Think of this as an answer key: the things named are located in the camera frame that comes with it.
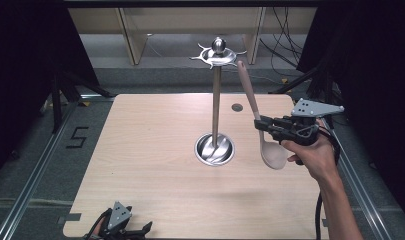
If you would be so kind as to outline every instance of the metal pole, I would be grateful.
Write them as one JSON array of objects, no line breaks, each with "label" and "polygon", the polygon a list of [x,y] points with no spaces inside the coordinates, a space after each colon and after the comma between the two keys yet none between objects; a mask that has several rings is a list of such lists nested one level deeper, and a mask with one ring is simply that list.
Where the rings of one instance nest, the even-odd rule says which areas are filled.
[{"label": "metal pole", "polygon": [[212,113],[212,146],[216,148],[218,138],[218,115],[220,113],[220,92],[221,92],[221,66],[214,67],[213,86],[213,113]]}]

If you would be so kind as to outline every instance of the floor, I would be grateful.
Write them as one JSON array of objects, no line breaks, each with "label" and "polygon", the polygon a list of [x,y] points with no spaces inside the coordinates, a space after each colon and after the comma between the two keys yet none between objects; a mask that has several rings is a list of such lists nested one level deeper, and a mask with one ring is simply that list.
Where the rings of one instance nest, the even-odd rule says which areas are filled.
[{"label": "floor", "polygon": [[[101,86],[112,93],[212,91],[209,66],[189,57],[199,55],[198,43],[210,46],[216,35],[151,35],[137,66],[130,65],[122,36],[81,37]],[[220,37],[233,51],[245,50],[241,36]],[[292,39],[303,47],[305,37],[295,35]],[[263,35],[261,39],[274,48],[272,35]],[[296,62],[292,52],[280,46],[276,50]],[[247,63],[244,55],[238,59]],[[271,53],[261,44],[256,63],[247,66],[256,93],[274,91],[283,86],[286,79],[291,81],[301,74],[278,57],[272,59]],[[224,67],[222,77],[224,93],[243,91],[236,81],[234,67]],[[306,97],[308,85],[309,81],[288,94],[294,99]],[[49,102],[46,111],[36,118],[18,146],[19,157],[7,161],[0,171],[0,228],[10,215],[19,216],[11,226],[11,239],[67,239],[62,234],[63,224],[68,220],[69,209],[112,105],[112,99],[97,97],[85,88],[80,91],[88,98],[78,105],[65,101],[65,124],[58,134],[52,134],[53,115]],[[365,239],[405,239],[405,214],[369,164],[371,159],[350,122],[344,115],[338,115],[334,117],[334,127],[344,150],[339,170],[363,236]],[[80,142],[74,136],[85,139],[82,147],[78,147]],[[32,182],[30,176],[35,176],[36,166],[41,174]],[[28,200],[23,201],[21,211],[12,212],[25,193],[28,193]]]}]

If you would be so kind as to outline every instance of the human hand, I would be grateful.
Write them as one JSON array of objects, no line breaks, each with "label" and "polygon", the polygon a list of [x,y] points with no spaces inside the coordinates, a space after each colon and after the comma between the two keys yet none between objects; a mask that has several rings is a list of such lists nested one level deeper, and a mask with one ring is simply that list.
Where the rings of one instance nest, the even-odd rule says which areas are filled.
[{"label": "human hand", "polygon": [[310,175],[319,183],[338,175],[334,159],[333,146],[326,136],[318,134],[317,141],[310,146],[302,146],[293,141],[283,140],[281,145],[295,155],[288,158],[289,162],[302,160]]}]

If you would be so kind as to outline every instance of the circular metal base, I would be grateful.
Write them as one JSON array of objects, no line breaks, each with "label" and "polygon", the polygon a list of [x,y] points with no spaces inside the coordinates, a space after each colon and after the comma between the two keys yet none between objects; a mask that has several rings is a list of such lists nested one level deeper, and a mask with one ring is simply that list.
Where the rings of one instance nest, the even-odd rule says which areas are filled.
[{"label": "circular metal base", "polygon": [[209,166],[221,166],[234,156],[234,144],[225,135],[218,134],[217,147],[212,145],[212,133],[200,137],[195,144],[196,157]]}]

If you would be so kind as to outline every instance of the wooden table surface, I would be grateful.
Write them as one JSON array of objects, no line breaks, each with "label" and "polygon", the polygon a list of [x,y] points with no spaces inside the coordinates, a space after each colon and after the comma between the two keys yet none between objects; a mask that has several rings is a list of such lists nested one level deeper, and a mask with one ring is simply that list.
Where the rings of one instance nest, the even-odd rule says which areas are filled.
[{"label": "wooden table surface", "polygon": [[[269,117],[293,108],[286,95],[256,99]],[[235,103],[243,110],[234,111]],[[119,201],[133,206],[128,230],[153,221],[148,238],[315,238],[318,185],[305,167],[273,170],[263,163],[246,96],[221,95],[219,132],[231,138],[235,155],[220,167],[201,163],[194,152],[211,125],[212,94],[117,96],[70,211],[81,218],[66,222],[64,234],[83,236]]]}]

